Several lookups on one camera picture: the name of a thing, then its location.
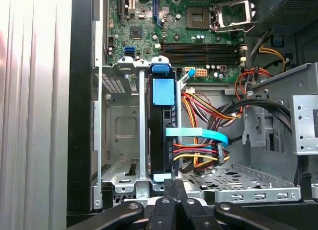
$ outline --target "side panel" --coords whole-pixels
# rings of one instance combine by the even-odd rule
[[[68,215],[87,214],[91,204],[91,35],[92,0],[72,0]]]
[[[0,0],[0,229],[66,226],[72,0]]]

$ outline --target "sata port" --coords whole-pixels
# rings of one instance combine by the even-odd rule
[[[126,47],[125,52],[135,52],[135,47]]]
[[[195,76],[196,77],[207,77],[208,76],[208,71],[207,70],[200,70],[200,69],[197,69],[195,71]]]
[[[134,57],[135,56],[135,52],[125,52],[124,55],[125,56]]]

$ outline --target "motherboard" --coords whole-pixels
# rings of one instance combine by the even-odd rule
[[[250,7],[231,1],[110,0],[107,63],[164,55],[178,76],[196,71],[189,82],[233,83],[245,66]]]

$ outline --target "ram slot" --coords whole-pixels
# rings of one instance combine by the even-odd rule
[[[157,25],[161,27],[160,21],[159,21],[158,6],[159,6],[159,0],[153,0],[153,18],[154,18],[154,21],[157,23]]]
[[[238,65],[238,50],[236,45],[163,43],[161,52],[172,64]]]

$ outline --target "green circuit board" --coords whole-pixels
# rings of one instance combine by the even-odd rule
[[[134,59],[150,61],[152,57],[160,54],[160,42],[184,44],[226,44],[241,45],[244,43],[244,33],[238,32],[233,36],[230,32],[215,33],[209,29],[201,28],[206,24],[202,22],[190,23],[188,15],[192,14],[194,21],[202,21],[202,16],[215,3],[228,0],[158,0],[158,22],[153,17],[153,0],[135,0],[134,14],[122,7],[119,15],[119,0],[110,0],[109,3],[109,30],[108,45],[112,45],[111,53],[107,52],[107,63],[113,64],[124,56],[126,47],[135,48]],[[230,7],[223,13],[225,24],[244,19],[243,7]],[[174,64],[185,72],[185,67],[205,69],[206,64]],[[215,71],[208,70],[206,77],[195,77],[189,82],[199,83],[233,83],[241,72],[241,66],[223,65],[222,79],[215,77]]]

